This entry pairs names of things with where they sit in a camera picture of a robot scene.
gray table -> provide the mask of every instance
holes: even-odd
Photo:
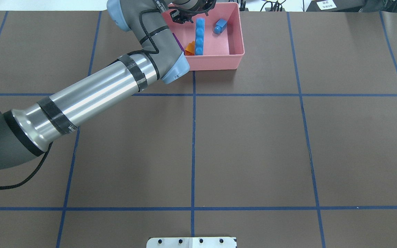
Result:
[[[0,192],[0,247],[397,247],[397,14],[241,13],[236,71],[157,82]],[[104,12],[0,12],[0,110],[139,48]],[[20,182],[38,159],[0,171]]]

white bracket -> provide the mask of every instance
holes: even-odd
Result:
[[[235,237],[150,238],[146,248],[237,248]]]

blue toy block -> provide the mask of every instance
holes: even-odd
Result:
[[[227,21],[225,19],[220,19],[215,24],[214,33],[221,34],[223,31],[225,31],[226,26],[227,26]]]
[[[203,55],[205,43],[205,19],[197,18],[195,21],[195,55]]]

white sticker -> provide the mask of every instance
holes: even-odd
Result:
[[[325,0],[325,1],[321,1],[321,2],[316,2],[316,4],[318,4],[320,10],[336,8],[336,5],[333,0]]]

pink bin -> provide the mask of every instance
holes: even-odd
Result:
[[[170,11],[163,13],[163,18],[183,48],[195,40],[195,19],[205,19],[203,55],[186,56],[189,66],[191,66],[190,71],[237,69],[244,55],[238,4],[234,2],[216,3],[215,8],[208,14],[209,16],[198,14],[192,18],[194,23],[186,22],[184,24],[173,22]],[[227,20],[227,27],[221,34],[215,34],[215,24],[221,18]]]

